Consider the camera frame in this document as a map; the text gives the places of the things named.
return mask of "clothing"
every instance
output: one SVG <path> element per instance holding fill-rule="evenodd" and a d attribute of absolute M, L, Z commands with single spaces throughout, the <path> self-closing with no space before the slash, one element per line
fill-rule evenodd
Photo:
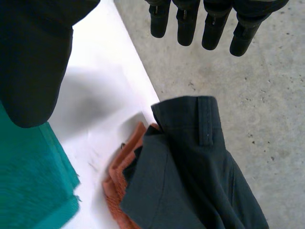
<path fill-rule="evenodd" d="M 121 204 L 142 229 L 204 229 L 191 204 L 166 136 L 149 127 Z"/>
<path fill-rule="evenodd" d="M 142 145 L 142 137 L 145 132 L 146 128 L 144 124 L 142 122 L 139 123 L 127 144 L 122 147 L 122 150 L 111 162 L 108 169 L 109 176 L 102 183 L 108 208 L 121 229 L 139 228 L 136 223 L 122 212 L 119 204 L 125 195 L 125 189 L 127 187 L 123 170 L 135 159 L 135 153 L 133 151 Z"/>
<path fill-rule="evenodd" d="M 0 103 L 2 229 L 59 229 L 78 211 L 78 176 L 50 125 L 22 129 Z"/>
<path fill-rule="evenodd" d="M 269 228 L 225 148 L 216 100 L 185 96 L 152 111 L 160 131 L 143 137 L 122 210 L 143 229 Z"/>
<path fill-rule="evenodd" d="M 16 125 L 49 119 L 71 54 L 72 25 L 99 2 L 1 1 L 0 100 Z"/>

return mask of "seam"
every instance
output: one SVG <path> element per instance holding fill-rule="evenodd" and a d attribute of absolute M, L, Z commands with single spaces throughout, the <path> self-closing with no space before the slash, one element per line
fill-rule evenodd
<path fill-rule="evenodd" d="M 159 198 L 159 200 L 158 200 L 158 207 L 157 207 L 157 210 L 156 210 L 156 212 L 154 213 L 154 216 L 153 216 L 153 218 L 152 218 L 152 223 L 151 223 L 151 225 L 148 227 L 148 229 L 151 229 L 152 226 L 153 226 L 153 223 L 154 223 L 154 221 L 155 221 L 155 219 L 156 219 L 156 217 L 157 217 L 157 211 L 158 211 L 158 209 L 159 209 L 161 200 L 162 200 L 163 195 L 164 195 L 165 174 L 166 174 L 166 168 L 167 168 L 167 162 L 168 162 L 168 154 L 169 154 L 169 152 L 168 152 L 168 150 L 167 150 L 166 159 L 165 159 L 165 166 L 164 166 L 165 168 L 164 168 L 164 174 L 163 174 L 162 192 L 161 192 L 160 198 Z"/>
<path fill-rule="evenodd" d="M 206 101 L 206 119 L 207 119 L 207 133 L 206 133 L 206 138 L 207 138 L 207 145 L 210 146 L 210 109 L 209 109 L 209 99 Z"/>
<path fill-rule="evenodd" d="M 232 208 L 234 208 L 233 204 L 234 204 L 234 187 L 235 187 L 235 169 L 233 166 L 233 181 L 232 181 L 232 185 L 231 185 L 231 205 Z"/>

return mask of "folded fabric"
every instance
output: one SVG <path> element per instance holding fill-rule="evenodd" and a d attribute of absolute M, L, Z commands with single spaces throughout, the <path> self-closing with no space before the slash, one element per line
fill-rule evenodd
<path fill-rule="evenodd" d="M 122 210 L 142 229 L 204 229 L 166 136 L 149 127 L 140 153 L 120 205 Z"/>
<path fill-rule="evenodd" d="M 143 229 L 269 228 L 225 148 L 216 100 L 186 96 L 152 110 L 161 131 L 148 129 L 124 171 L 122 210 Z"/>
<path fill-rule="evenodd" d="M 127 183 L 122 171 L 134 160 L 134 149 L 142 145 L 142 136 L 146 128 L 139 123 L 127 144 L 115 157 L 109 166 L 109 176 L 103 181 L 102 186 L 106 196 L 108 208 L 112 217 L 117 221 L 121 229 L 138 229 L 139 227 L 125 215 L 119 204 L 125 195 Z"/>
<path fill-rule="evenodd" d="M 79 179 L 50 125 L 17 127 L 0 104 L 0 126 L 1 228 L 60 228 L 79 208 Z"/>

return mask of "white sheet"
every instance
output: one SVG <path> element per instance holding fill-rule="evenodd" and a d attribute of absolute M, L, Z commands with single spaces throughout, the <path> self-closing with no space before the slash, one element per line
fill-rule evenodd
<path fill-rule="evenodd" d="M 112 0 L 74 26 L 73 49 L 49 120 L 81 181 L 65 229 L 116 229 L 103 198 L 107 166 L 158 97 Z"/>

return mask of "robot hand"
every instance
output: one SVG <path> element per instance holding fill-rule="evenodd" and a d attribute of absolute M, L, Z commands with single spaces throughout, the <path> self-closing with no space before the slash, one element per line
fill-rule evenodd
<path fill-rule="evenodd" d="M 151 14 L 151 34 L 164 36 L 171 0 L 146 0 Z M 203 0 L 207 11 L 202 46 L 213 50 L 224 30 L 232 8 L 237 11 L 238 24 L 230 46 L 230 53 L 242 56 L 248 49 L 260 24 L 274 11 L 282 8 L 289 0 Z M 178 7 L 178 42 L 183 46 L 192 43 L 200 0 L 173 0 Z"/>

